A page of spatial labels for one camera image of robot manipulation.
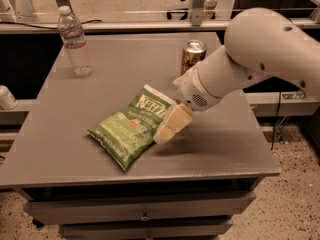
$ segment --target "chip bag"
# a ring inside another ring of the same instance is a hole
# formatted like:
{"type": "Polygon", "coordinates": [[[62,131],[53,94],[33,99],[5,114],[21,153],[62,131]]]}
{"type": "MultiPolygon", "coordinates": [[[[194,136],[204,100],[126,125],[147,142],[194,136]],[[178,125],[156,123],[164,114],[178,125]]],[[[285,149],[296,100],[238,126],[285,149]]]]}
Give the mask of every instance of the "chip bag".
{"type": "Polygon", "coordinates": [[[133,101],[88,132],[126,171],[153,142],[158,126],[175,101],[145,85],[133,101]]]}

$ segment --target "wooden drawer front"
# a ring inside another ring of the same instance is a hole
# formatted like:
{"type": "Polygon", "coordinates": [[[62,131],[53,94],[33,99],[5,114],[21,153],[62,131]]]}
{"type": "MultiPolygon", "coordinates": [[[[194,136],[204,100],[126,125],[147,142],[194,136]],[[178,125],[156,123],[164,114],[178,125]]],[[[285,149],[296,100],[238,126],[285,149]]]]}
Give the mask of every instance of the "wooden drawer front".
{"type": "Polygon", "coordinates": [[[25,211],[43,224],[206,217],[239,214],[254,200],[253,192],[183,196],[32,202],[25,211]]]}
{"type": "Polygon", "coordinates": [[[228,220],[206,218],[177,221],[70,225],[60,227],[60,234],[70,240],[152,240],[195,236],[199,239],[199,237],[203,236],[224,234],[230,227],[231,222],[228,220]]]}

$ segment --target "white bottle cap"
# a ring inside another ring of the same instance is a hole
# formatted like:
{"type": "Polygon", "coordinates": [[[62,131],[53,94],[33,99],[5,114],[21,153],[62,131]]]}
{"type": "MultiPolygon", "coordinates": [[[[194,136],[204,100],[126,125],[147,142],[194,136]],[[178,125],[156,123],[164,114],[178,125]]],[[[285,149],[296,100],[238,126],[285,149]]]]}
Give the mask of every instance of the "white bottle cap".
{"type": "Polygon", "coordinates": [[[0,85],[0,106],[3,109],[13,109],[18,105],[17,100],[12,95],[10,90],[4,86],[0,85]]]}
{"type": "Polygon", "coordinates": [[[69,6],[61,6],[59,7],[60,15],[69,15],[71,13],[71,9],[69,6]]]}

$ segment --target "brown can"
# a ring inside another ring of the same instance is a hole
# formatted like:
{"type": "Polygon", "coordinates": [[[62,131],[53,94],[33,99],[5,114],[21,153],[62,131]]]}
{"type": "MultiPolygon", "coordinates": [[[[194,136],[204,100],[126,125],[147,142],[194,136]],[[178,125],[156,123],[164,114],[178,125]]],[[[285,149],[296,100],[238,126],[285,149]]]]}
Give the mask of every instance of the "brown can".
{"type": "Polygon", "coordinates": [[[205,58],[207,46],[199,40],[190,40],[182,49],[181,75],[205,58]]]}

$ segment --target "table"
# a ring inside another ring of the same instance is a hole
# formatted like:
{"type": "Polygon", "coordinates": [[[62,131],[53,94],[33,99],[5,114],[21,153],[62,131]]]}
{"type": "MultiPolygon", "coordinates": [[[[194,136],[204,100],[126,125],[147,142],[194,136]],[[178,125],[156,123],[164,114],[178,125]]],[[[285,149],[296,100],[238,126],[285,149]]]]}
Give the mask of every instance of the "table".
{"type": "Polygon", "coordinates": [[[165,145],[153,144],[127,172],[86,129],[131,102],[148,84],[176,99],[182,46],[215,33],[88,36],[95,72],[76,78],[61,50],[8,158],[0,188],[26,200],[66,239],[213,239],[254,200],[279,166],[242,91],[196,113],[165,145]]]}

